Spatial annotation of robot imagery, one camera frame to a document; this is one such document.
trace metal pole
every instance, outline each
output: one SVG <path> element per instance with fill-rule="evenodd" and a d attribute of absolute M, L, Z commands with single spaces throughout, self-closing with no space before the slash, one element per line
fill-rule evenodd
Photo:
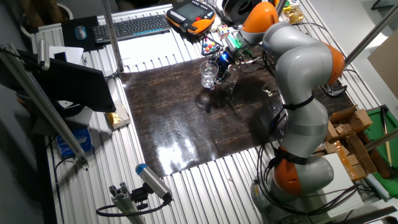
<path fill-rule="evenodd" d="M 17 50 L 12 44 L 7 44 L 7 50 L 18 55 Z M 88 168 L 87 157 L 80 144 L 69 130 L 57 110 L 51 104 L 49 98 L 44 93 L 42 87 L 37 83 L 32 73 L 25 70 L 24 64 L 15 56 L 5 52 L 0 53 L 0 59 L 6 64 L 7 68 L 15 76 L 17 81 L 22 85 L 24 90 L 33 99 L 35 104 L 39 107 L 41 112 L 45 115 L 52 126 L 57 130 L 59 135 L 65 140 L 70 149 L 81 160 L 84 168 Z"/>
<path fill-rule="evenodd" d="M 108 29 L 109 39 L 111 40 L 113 54 L 116 59 L 116 65 L 118 66 L 118 72 L 122 73 L 124 72 L 124 67 L 123 67 L 122 57 L 120 56 L 118 38 L 116 37 L 116 31 L 113 26 L 111 6 L 109 5 L 108 0 L 102 0 L 102 2 L 104 4 L 104 9 L 105 9 L 104 17 L 106 22 L 106 28 Z"/>
<path fill-rule="evenodd" d="M 279 0 L 278 5 L 276 5 L 276 11 L 278 12 L 278 17 L 282 14 L 287 0 Z"/>
<path fill-rule="evenodd" d="M 394 139 L 398 137 L 398 128 L 395 130 L 383 135 L 381 138 L 374 140 L 373 142 L 370 142 L 369 144 L 365 145 L 366 150 L 369 152 L 370 150 L 373 150 L 382 144 L 385 144 L 388 141 L 391 141 L 391 139 Z"/>
<path fill-rule="evenodd" d="M 398 4 L 396 4 L 384 18 L 373 28 L 373 30 L 355 47 L 355 49 L 346 57 L 347 67 L 364 49 L 367 47 L 372 40 L 379 35 L 379 33 L 388 25 L 388 23 L 395 18 L 398 14 Z"/>

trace mouse pad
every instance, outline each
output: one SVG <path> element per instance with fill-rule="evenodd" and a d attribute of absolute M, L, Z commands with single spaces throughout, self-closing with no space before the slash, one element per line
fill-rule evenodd
<path fill-rule="evenodd" d="M 94 40 L 94 34 L 92 27 L 98 26 L 98 20 L 96 16 L 85 17 L 81 19 L 72 19 L 61 23 L 62 25 L 62 35 L 63 44 L 66 47 L 81 47 L 84 52 L 91 50 L 103 49 L 104 45 L 97 45 Z M 87 38 L 85 40 L 78 40 L 75 37 L 76 26 L 86 27 Z"/>
<path fill-rule="evenodd" d="M 122 73 L 127 101 L 146 164 L 159 176 L 170 175 L 232 153 L 281 139 L 284 122 L 265 138 L 282 108 L 275 79 L 265 70 L 239 75 L 214 91 L 201 85 L 200 64 L 206 58 L 147 70 Z M 327 96 L 313 91 L 331 115 L 353 103 L 346 94 Z"/>

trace computer mouse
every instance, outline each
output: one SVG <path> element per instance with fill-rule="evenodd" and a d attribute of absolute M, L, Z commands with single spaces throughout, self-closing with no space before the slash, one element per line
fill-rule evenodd
<path fill-rule="evenodd" d="M 75 28 L 75 37 L 78 40 L 85 40 L 87 38 L 86 27 L 84 27 L 84 26 L 76 26 L 76 28 Z"/>

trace small colorful object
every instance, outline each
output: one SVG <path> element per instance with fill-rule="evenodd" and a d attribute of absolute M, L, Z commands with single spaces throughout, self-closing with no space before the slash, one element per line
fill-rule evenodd
<path fill-rule="evenodd" d="M 227 25 L 222 25 L 217 28 L 217 34 L 220 40 L 227 38 L 229 35 L 229 27 Z"/>

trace keyboard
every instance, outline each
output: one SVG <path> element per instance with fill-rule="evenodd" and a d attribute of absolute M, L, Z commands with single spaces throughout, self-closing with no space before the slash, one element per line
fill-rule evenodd
<path fill-rule="evenodd" d="M 118 40 L 170 32 L 170 25 L 167 23 L 165 15 L 148 16 L 124 22 L 117 22 L 114 24 L 114 28 L 116 30 Z M 94 26 L 93 33 L 97 44 L 111 42 L 106 25 Z"/>

